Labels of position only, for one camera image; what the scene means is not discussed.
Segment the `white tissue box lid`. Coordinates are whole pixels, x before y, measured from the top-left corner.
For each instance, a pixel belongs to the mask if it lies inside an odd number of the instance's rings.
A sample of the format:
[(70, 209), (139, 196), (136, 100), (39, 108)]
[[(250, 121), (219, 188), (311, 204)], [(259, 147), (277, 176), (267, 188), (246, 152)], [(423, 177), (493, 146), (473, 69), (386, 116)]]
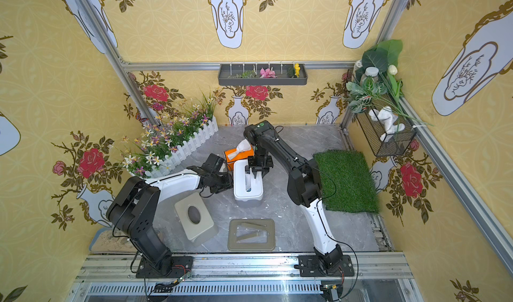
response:
[(262, 203), (262, 172), (253, 172), (247, 159), (236, 161), (233, 178), (235, 202), (239, 207), (257, 207)]

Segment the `grey tissue box base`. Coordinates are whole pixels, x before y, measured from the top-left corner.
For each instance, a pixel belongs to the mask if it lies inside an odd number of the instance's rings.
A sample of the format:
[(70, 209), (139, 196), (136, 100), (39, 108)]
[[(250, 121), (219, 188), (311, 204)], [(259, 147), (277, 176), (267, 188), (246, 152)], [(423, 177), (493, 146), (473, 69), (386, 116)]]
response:
[(235, 199), (235, 203), (240, 208), (255, 208), (255, 207), (260, 207), (263, 204), (263, 200), (262, 199), (250, 199), (250, 200)]

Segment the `beige tissue box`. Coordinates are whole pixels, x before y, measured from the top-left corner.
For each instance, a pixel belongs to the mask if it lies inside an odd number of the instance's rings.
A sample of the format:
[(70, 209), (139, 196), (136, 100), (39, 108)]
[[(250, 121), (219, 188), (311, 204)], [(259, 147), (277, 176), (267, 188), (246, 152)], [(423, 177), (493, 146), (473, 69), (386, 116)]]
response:
[(174, 207), (187, 239), (195, 247), (204, 244), (218, 234), (219, 229), (198, 192), (180, 200)]

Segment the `blue tissue paper pack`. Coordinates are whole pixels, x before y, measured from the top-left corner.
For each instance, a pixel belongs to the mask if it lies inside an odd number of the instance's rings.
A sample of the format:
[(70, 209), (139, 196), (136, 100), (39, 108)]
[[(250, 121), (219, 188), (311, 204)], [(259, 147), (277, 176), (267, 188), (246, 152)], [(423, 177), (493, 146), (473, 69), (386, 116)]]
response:
[(255, 184), (255, 177), (252, 174), (245, 175), (245, 187), (247, 192), (252, 191), (252, 186)]

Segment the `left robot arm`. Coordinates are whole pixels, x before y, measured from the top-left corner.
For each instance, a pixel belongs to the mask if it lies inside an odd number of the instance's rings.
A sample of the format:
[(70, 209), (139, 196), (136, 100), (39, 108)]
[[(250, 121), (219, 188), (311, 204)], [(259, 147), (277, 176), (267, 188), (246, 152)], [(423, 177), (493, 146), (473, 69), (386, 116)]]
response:
[(207, 187), (212, 194), (233, 187), (226, 160), (215, 154), (210, 154), (200, 167), (189, 166), (168, 176), (147, 180), (130, 177), (110, 205), (106, 217), (115, 229), (129, 238), (147, 267), (167, 277), (174, 270), (174, 261), (171, 250), (153, 227), (158, 205), (172, 196)]

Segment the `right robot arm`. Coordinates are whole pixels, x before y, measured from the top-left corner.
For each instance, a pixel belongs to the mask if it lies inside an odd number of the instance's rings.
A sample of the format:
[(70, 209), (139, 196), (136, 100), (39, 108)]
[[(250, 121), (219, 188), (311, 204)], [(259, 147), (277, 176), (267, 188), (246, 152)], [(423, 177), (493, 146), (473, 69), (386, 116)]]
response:
[(251, 173), (256, 175), (260, 172), (265, 176), (273, 167), (274, 160), (286, 170), (287, 194), (307, 219), (315, 254), (325, 269), (334, 267), (342, 261), (343, 251), (324, 221), (322, 182), (317, 162), (295, 152), (266, 120), (247, 126), (244, 138), (255, 148), (254, 155), (248, 158)]

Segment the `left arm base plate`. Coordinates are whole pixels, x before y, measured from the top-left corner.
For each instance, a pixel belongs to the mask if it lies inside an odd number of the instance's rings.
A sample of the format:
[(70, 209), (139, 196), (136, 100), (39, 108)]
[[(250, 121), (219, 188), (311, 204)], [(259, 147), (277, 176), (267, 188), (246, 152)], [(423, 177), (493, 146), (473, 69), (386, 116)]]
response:
[(142, 258), (136, 279), (178, 279), (192, 269), (192, 256), (165, 257), (155, 265)]

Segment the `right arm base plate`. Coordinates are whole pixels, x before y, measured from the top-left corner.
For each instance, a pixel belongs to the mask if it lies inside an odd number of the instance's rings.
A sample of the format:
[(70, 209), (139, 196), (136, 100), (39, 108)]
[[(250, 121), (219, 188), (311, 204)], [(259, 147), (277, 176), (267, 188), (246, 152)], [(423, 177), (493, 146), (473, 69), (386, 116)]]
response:
[(349, 255), (343, 255), (342, 259), (328, 265), (316, 255), (300, 255), (294, 266), (299, 270), (301, 277), (345, 277), (355, 276), (355, 265)]

